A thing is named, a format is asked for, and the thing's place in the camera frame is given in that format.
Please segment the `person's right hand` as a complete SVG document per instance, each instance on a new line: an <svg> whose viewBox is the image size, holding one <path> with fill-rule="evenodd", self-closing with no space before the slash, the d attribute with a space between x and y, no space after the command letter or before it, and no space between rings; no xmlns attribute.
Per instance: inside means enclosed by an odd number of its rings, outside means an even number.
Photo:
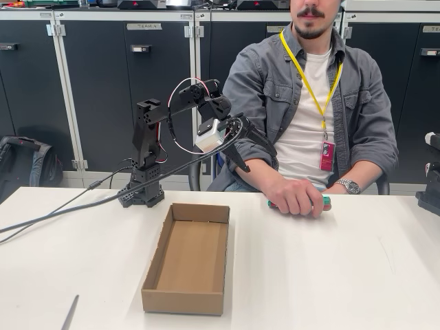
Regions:
<svg viewBox="0 0 440 330"><path fill-rule="evenodd" d="M322 193L307 180L281 178L261 190L283 214L318 217L324 210Z"/></svg>

